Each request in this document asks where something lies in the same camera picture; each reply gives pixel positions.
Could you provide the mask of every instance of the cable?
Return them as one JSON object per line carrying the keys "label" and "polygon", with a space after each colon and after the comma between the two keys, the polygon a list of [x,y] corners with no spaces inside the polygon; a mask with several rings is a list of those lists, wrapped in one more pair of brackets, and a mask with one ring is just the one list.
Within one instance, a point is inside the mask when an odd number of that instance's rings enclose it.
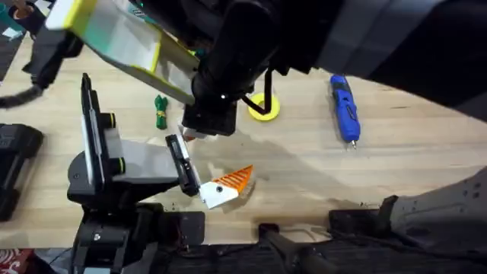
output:
{"label": "cable", "polygon": [[57,261],[57,259],[59,259],[62,255],[64,255],[66,252],[70,251],[71,249],[72,247],[66,248],[65,250],[61,251],[57,256],[54,257],[54,259],[52,259],[49,262],[49,265],[52,265],[55,261]]}
{"label": "cable", "polygon": [[8,109],[12,107],[19,107],[37,99],[38,97],[41,97],[43,93],[44,89],[35,84],[27,90],[21,91],[17,94],[0,97],[0,108]]}
{"label": "cable", "polygon": [[408,247],[402,244],[395,244],[386,240],[377,239],[374,237],[368,237],[363,235],[350,235],[344,234],[342,232],[336,230],[329,230],[331,235],[335,240],[342,240],[348,241],[353,244],[357,244],[357,241],[369,241],[376,244],[383,245],[385,247],[393,248],[395,250],[407,251],[411,253],[420,253],[429,256],[435,256],[441,259],[450,259],[450,260],[470,260],[476,261],[478,263],[485,262],[486,258],[483,255],[475,256],[474,254],[464,254],[464,253],[445,253],[445,252],[437,252],[437,251],[430,251],[418,247]]}

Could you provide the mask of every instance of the wooden table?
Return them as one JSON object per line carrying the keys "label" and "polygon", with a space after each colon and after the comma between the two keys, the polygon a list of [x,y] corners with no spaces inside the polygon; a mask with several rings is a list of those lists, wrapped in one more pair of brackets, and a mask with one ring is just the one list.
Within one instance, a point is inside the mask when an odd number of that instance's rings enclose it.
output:
{"label": "wooden table", "polygon": [[[21,68],[30,58],[26,38],[0,88],[0,95],[30,85]],[[66,199],[67,170],[82,149],[81,73],[98,91],[102,110],[114,111],[124,139],[164,145],[176,132],[182,105],[168,110],[169,129],[155,127],[156,90],[99,59],[88,48],[64,62],[39,100],[1,110],[3,123],[25,123],[46,138],[33,161],[27,186],[11,221],[0,224],[0,248],[70,247],[81,208]],[[254,165],[256,183],[246,199],[206,210],[198,197],[173,189],[150,198],[170,210],[206,213],[205,242],[255,240],[260,222],[277,222],[295,240],[323,239],[330,209],[377,206],[391,194],[415,195],[455,183],[487,164],[487,124],[383,85],[350,78],[362,134],[358,150],[347,150],[336,127],[329,74],[276,75],[278,118],[261,123],[240,104],[231,137],[191,142],[203,179]],[[263,89],[260,82],[258,90]]]}

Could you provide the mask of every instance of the green figurine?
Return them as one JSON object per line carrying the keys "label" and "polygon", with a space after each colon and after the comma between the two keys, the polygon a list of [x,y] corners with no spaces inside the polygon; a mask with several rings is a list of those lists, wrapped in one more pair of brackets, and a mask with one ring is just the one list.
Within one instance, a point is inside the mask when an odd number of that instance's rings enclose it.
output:
{"label": "green figurine", "polygon": [[155,108],[157,109],[157,121],[155,126],[158,129],[167,129],[167,117],[166,117],[166,108],[169,101],[166,97],[162,98],[158,95],[155,100]]}

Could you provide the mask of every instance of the orange and white object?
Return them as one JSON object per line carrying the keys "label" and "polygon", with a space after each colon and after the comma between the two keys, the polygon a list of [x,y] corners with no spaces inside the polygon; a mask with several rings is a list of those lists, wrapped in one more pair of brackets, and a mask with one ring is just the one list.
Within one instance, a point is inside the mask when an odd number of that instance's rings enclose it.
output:
{"label": "orange and white object", "polygon": [[250,165],[202,184],[199,186],[199,195],[202,201],[209,209],[213,209],[237,198],[250,182],[252,169],[253,166]]}

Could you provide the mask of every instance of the black knob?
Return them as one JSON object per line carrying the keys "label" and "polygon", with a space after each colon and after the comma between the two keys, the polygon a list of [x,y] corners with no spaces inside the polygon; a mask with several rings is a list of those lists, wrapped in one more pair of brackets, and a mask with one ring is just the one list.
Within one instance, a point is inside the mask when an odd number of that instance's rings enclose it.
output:
{"label": "black knob", "polygon": [[108,167],[112,176],[124,174],[126,172],[125,159],[123,157],[110,158],[108,160]]}
{"label": "black knob", "polygon": [[115,113],[102,113],[101,126],[104,129],[115,129],[116,128]]}

